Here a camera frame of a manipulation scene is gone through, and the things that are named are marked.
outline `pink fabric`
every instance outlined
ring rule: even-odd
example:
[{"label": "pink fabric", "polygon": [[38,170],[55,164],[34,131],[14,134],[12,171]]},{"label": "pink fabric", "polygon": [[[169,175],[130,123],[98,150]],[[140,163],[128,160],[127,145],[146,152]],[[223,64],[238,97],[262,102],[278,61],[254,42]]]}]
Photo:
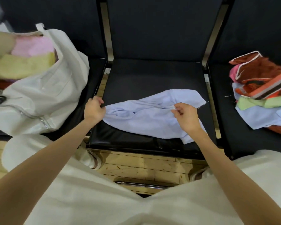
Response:
[{"label": "pink fabric", "polygon": [[235,79],[235,77],[236,77],[236,72],[237,72],[238,67],[239,67],[240,65],[241,65],[241,64],[238,64],[238,65],[234,66],[234,67],[230,70],[229,76],[230,76],[230,78],[233,80],[233,82],[235,82],[235,83],[237,83],[237,81],[236,81],[236,79]]},{"label": "pink fabric", "polygon": [[50,38],[45,36],[18,36],[12,55],[32,57],[54,52],[54,46]]}]

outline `light blue cloth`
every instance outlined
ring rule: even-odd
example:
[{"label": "light blue cloth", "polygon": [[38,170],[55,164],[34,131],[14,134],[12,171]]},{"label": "light blue cloth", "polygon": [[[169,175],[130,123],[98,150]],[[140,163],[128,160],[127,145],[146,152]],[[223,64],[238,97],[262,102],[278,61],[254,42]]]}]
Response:
[{"label": "light blue cloth", "polygon": [[[236,100],[239,100],[240,95],[235,91],[242,84],[232,83],[232,88]],[[273,108],[265,108],[262,106],[252,106],[245,110],[240,110],[235,107],[242,119],[252,128],[260,129],[271,125],[281,126],[281,106]]]},{"label": "light blue cloth", "polygon": [[171,89],[139,100],[129,100],[106,106],[103,118],[117,129],[162,139],[180,138],[184,144],[193,142],[184,132],[174,114],[174,104],[186,103],[199,108],[206,101],[195,90]]}]

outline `row of chairs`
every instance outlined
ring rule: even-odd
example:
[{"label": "row of chairs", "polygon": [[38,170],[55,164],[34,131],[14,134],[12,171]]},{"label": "row of chairs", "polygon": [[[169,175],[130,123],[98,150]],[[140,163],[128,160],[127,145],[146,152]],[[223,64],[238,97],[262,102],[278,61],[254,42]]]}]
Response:
[{"label": "row of chairs", "polygon": [[[223,0],[107,0],[114,61],[105,87],[105,105],[137,100],[168,89],[193,89],[209,101],[204,73],[210,78],[221,144],[236,159],[260,149],[281,152],[281,135],[252,130],[235,110],[229,60],[259,50],[281,65],[281,0],[232,0],[206,68],[202,59]],[[107,60],[99,0],[0,0],[5,19],[16,32],[47,28],[67,33],[89,57],[88,84],[75,111],[55,132],[55,140],[83,119],[88,98],[97,92]],[[198,109],[210,138],[217,143],[210,103]],[[9,136],[0,132],[0,139]],[[204,159],[196,143],[124,132],[101,121],[88,148]]]}]

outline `green cloth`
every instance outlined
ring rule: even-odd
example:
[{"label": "green cloth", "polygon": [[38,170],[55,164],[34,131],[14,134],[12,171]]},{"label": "green cloth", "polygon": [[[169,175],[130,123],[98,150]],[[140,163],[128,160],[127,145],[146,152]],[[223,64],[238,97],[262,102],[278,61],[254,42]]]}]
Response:
[{"label": "green cloth", "polygon": [[237,102],[237,106],[241,110],[248,109],[252,106],[263,106],[265,108],[273,108],[281,106],[281,96],[273,97],[270,99],[255,100],[241,96]]}]

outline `yellow cloth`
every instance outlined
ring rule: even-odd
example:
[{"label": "yellow cloth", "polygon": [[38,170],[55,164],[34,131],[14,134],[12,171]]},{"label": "yellow cloth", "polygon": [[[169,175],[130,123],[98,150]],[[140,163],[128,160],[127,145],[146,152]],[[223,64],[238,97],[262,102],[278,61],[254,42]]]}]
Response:
[{"label": "yellow cloth", "polygon": [[23,79],[48,70],[54,63],[53,52],[33,57],[5,54],[0,59],[0,79]]}]

